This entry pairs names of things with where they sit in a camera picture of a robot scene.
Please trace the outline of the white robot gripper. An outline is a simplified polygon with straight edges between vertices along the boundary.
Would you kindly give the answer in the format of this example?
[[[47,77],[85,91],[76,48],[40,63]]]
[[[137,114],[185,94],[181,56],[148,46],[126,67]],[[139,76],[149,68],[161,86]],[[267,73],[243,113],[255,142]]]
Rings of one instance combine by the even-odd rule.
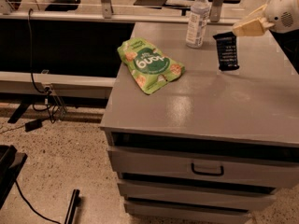
[[[233,25],[235,36],[262,36],[269,29],[280,34],[298,30],[299,0],[271,0],[244,19]]]

